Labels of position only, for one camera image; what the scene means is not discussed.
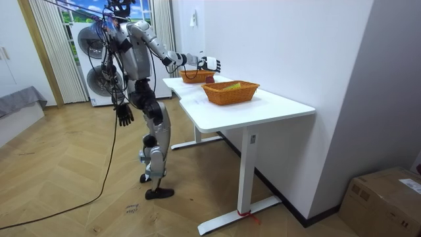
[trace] wooden floor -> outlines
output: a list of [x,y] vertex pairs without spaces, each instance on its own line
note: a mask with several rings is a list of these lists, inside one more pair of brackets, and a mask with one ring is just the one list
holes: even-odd
[[[171,144],[193,139],[192,123],[177,99],[164,101],[172,121]],[[0,231],[0,236],[198,236],[197,225],[236,210],[239,158],[223,141],[169,151],[163,188],[175,196],[146,201],[138,159],[147,129],[118,127],[104,194],[91,205],[37,223]],[[50,215],[99,193],[108,165],[114,113],[90,103],[48,109],[45,117],[0,148],[0,226]],[[255,177],[253,201],[271,196]],[[304,229],[283,205],[243,219],[208,236],[355,236],[334,215]]]

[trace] wicker basket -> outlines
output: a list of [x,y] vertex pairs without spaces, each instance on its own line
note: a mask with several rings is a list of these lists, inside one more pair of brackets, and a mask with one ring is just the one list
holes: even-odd
[[[228,89],[228,86],[240,83],[240,88]],[[259,84],[244,81],[220,82],[202,85],[210,102],[217,105],[229,105],[249,101],[255,94]]]
[[215,72],[209,72],[207,70],[199,70],[197,71],[197,76],[195,77],[196,70],[181,70],[180,71],[180,75],[182,75],[184,83],[205,83],[206,77],[213,76],[213,74],[215,74]]

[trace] striped curtain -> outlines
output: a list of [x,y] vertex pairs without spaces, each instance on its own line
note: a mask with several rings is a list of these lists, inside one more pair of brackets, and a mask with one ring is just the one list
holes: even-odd
[[[175,51],[174,28],[172,23],[170,0],[150,0],[152,23],[157,37],[163,42],[167,50]],[[178,71],[171,74],[177,77]]]
[[72,50],[64,31],[57,6],[40,0],[29,0],[48,58],[65,103],[87,101]]

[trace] door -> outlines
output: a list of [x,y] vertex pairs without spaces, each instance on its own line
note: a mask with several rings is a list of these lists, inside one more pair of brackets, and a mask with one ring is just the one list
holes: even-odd
[[8,58],[9,56],[7,55],[7,51],[5,55],[3,53],[3,48],[0,45],[0,86],[16,84],[9,66],[7,66]]
[[16,84],[33,86],[47,99],[47,105],[56,105],[18,1],[0,2],[0,45],[9,56],[7,65]]

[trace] white table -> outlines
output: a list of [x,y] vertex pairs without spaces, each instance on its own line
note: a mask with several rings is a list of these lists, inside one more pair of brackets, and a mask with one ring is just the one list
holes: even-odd
[[[230,79],[215,76],[215,82],[228,82]],[[232,128],[243,128],[241,147],[241,164],[237,210],[239,213],[256,213],[267,207],[280,203],[278,197],[272,196],[250,204],[253,176],[255,170],[257,140],[259,131],[256,125],[276,120],[289,119],[315,113],[314,108],[284,97],[257,89],[251,101],[233,105],[219,106],[211,103],[202,84],[185,84],[181,78],[164,79],[165,84],[180,98],[180,105],[194,124],[195,141],[173,145],[172,149],[187,147],[220,140],[221,137],[201,139],[202,133],[217,132]],[[244,218],[232,211],[220,217],[200,224],[200,235],[216,228]]]

